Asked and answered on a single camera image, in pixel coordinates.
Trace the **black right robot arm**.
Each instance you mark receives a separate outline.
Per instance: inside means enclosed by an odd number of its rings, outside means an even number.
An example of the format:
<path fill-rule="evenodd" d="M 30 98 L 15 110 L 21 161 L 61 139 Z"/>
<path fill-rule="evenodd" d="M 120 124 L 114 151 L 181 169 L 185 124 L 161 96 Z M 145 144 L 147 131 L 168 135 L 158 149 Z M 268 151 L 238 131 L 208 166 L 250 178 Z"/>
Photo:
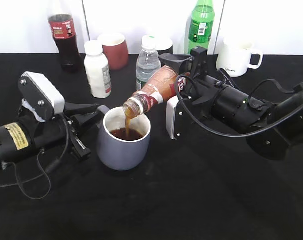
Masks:
<path fill-rule="evenodd" d="M 166 103 L 171 133 L 187 116 L 213 135 L 246 139 L 257 154 L 270 160 L 282 160 L 289 149 L 303 144 L 303 82 L 285 89 L 275 79 L 263 80 L 288 99 L 259 100 L 241 91 L 224 69 L 219 69 L 222 79 L 210 76 L 207 52 L 198 46 L 190 54 L 160 55 L 163 67 L 120 107 L 124 124 Z"/>

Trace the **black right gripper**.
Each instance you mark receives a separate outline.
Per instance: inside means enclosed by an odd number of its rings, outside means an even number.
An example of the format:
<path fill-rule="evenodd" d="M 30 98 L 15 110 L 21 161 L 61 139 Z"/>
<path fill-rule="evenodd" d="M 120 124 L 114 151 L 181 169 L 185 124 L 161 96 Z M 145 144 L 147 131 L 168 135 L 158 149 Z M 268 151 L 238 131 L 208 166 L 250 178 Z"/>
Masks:
<path fill-rule="evenodd" d="M 211 58 L 208 50 L 195 47 L 188 54 L 163 53 L 159 56 L 162 64 L 172 68 L 177 74 L 188 76 L 179 80 L 180 96 L 186 107 L 197 119 L 226 119 L 223 93 L 226 82 L 209 74 Z"/>

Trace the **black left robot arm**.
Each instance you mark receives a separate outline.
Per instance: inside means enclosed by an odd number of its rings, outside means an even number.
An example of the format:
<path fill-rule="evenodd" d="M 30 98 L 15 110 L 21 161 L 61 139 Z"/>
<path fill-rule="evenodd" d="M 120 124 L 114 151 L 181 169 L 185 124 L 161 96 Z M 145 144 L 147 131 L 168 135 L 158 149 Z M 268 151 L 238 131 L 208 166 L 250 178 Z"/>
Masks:
<path fill-rule="evenodd" d="M 63 116 L 39 122 L 30 110 L 21 106 L 15 122 L 0 127 L 0 172 L 8 163 L 19 163 L 36 155 L 41 148 L 51 149 L 63 143 L 73 144 L 76 156 L 85 160 L 90 150 L 80 143 L 80 138 L 103 117 L 99 104 L 67 102 Z"/>

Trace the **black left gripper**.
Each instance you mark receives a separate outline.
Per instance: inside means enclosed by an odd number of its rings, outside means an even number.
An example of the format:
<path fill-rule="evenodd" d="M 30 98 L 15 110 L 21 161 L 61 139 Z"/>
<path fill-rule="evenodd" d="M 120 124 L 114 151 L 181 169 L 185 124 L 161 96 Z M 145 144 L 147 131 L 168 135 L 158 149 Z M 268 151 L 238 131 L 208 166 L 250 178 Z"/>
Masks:
<path fill-rule="evenodd" d="M 82 138 L 89 133 L 103 119 L 102 113 L 96 113 L 99 104 L 76 104 L 66 102 L 63 113 L 71 117 L 71 125 L 68 126 L 64 116 L 59 115 L 46 122 L 36 120 L 34 114 L 20 106 L 16 122 L 22 127 L 30 143 L 30 150 L 42 148 L 51 149 L 60 144 L 69 147 L 71 137 L 71 153 L 80 161 L 87 160 L 91 150 L 82 142 Z"/>

